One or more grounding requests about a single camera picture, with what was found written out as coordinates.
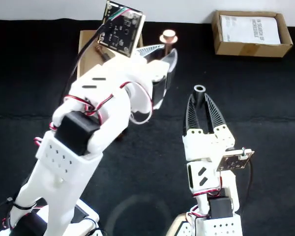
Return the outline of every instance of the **screw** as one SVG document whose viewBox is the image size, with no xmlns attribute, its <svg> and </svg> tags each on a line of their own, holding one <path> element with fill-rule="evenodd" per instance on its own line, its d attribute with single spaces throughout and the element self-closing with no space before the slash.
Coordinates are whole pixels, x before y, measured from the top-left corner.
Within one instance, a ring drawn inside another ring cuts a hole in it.
<svg viewBox="0 0 295 236">
<path fill-rule="evenodd" d="M 173 47 L 173 44 L 177 42 L 178 37 L 175 31 L 167 29 L 159 37 L 159 40 L 165 44 L 165 55 L 167 55 Z"/>
</svg>

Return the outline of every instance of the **perforated bracket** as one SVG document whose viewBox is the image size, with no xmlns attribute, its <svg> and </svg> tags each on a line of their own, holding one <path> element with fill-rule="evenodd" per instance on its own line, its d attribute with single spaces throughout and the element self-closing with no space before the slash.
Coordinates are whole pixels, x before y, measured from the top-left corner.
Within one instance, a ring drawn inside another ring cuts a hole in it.
<svg viewBox="0 0 295 236">
<path fill-rule="evenodd" d="M 242 236 L 240 216 L 234 214 L 233 217 L 203 220 L 196 220 L 197 236 Z"/>
<path fill-rule="evenodd" d="M 76 155 L 51 132 L 46 132 L 36 158 L 54 174 L 68 182 L 76 182 L 83 178 L 87 167 L 91 165 L 91 161 Z"/>
</svg>

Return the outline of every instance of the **open cardboard box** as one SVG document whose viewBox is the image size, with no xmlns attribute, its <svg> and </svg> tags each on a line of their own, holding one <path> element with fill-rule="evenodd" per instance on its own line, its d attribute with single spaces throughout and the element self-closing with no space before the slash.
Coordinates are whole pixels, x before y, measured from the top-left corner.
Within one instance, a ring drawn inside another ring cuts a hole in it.
<svg viewBox="0 0 295 236">
<path fill-rule="evenodd" d="M 257 43 L 224 42 L 222 37 L 220 15 L 274 17 L 277 21 L 281 44 L 267 45 Z M 218 55 L 282 58 L 293 46 L 293 42 L 283 15 L 275 12 L 216 11 L 213 16 L 212 30 L 215 53 Z"/>
</svg>

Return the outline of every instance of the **white robotic arm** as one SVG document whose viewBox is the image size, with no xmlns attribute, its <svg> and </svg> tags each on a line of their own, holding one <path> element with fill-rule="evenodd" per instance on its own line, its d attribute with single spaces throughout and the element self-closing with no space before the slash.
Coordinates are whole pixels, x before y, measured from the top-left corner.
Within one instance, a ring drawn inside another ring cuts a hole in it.
<svg viewBox="0 0 295 236">
<path fill-rule="evenodd" d="M 206 112 L 206 132 L 198 119 L 201 108 Z M 194 86 L 189 97 L 182 140 L 189 188 L 197 205 L 187 212 L 187 222 L 181 223 L 176 235 L 242 236 L 240 216 L 235 213 L 239 200 L 232 170 L 245 168 L 254 152 L 245 148 L 234 150 L 233 135 L 201 85 Z"/>
<path fill-rule="evenodd" d="M 127 128 L 129 120 L 144 123 L 161 106 L 174 74 L 177 51 L 151 62 L 146 57 L 163 48 L 140 48 L 130 58 L 116 55 L 72 84 L 53 114 L 51 130 L 39 141 L 38 161 L 7 215 L 9 229 L 0 236 L 22 235 L 28 224 L 35 228 L 28 230 L 40 236 L 85 236 L 98 227 L 97 213 L 79 198 L 103 151 Z M 147 118 L 137 121 L 135 112 L 147 114 Z M 48 207 L 38 212 L 38 217 L 32 210 L 40 198 Z M 71 224 L 77 204 L 89 210 L 88 220 Z"/>
</svg>

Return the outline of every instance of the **black cylinder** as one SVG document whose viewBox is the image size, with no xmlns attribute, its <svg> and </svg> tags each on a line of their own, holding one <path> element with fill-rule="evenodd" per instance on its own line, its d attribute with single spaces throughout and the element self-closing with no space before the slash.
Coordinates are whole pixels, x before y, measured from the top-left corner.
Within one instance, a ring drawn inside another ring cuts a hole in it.
<svg viewBox="0 0 295 236">
<path fill-rule="evenodd" d="M 193 87 L 193 97 L 194 97 L 194 103 L 195 107 L 199 108 L 202 106 L 202 104 L 205 101 L 205 92 L 206 92 L 206 87 L 202 85 L 195 85 Z"/>
</svg>

